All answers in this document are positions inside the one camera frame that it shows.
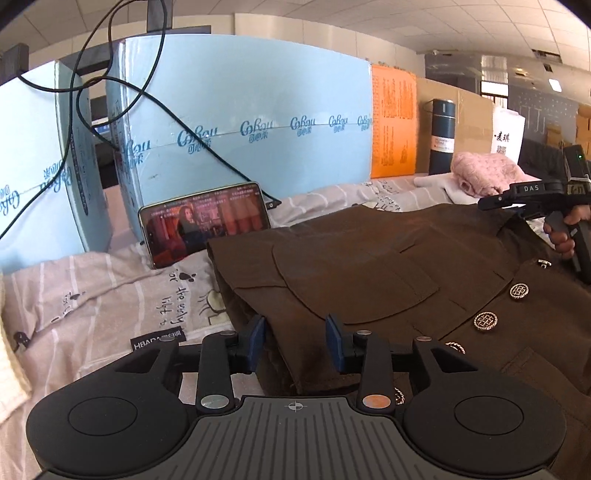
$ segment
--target smartphone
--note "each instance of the smartphone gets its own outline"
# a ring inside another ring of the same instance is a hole
[[[255,182],[146,205],[138,217],[153,268],[168,267],[204,250],[210,238],[271,227]]]

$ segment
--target pink knitted cloth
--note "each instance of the pink knitted cloth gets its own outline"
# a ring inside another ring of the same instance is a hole
[[[452,172],[460,188],[476,198],[503,193],[511,183],[539,180],[500,153],[458,153],[452,159]]]

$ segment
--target white paper bag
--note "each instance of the white paper bag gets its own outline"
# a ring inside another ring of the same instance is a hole
[[[513,110],[496,106],[492,117],[492,128],[491,153],[502,153],[517,163],[523,142],[525,117]]]

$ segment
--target dark blue thermos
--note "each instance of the dark blue thermos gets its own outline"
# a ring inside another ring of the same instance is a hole
[[[433,100],[429,175],[449,173],[456,138],[456,104],[451,100]]]

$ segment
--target orange poster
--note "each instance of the orange poster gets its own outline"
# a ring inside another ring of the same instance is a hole
[[[372,65],[374,94],[373,179],[413,175],[417,163],[417,78]]]

